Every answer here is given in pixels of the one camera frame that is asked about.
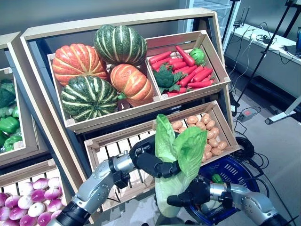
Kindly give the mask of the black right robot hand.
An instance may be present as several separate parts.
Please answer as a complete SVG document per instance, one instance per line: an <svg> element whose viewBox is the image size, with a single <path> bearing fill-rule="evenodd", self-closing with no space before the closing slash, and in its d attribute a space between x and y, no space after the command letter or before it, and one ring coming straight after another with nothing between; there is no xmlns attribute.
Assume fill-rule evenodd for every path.
<svg viewBox="0 0 301 226"><path fill-rule="evenodd" d="M167 198L167 204L176 207L189 207L201 205L210 201L210 180L196 177L187 189L179 195L171 195Z"/></svg>

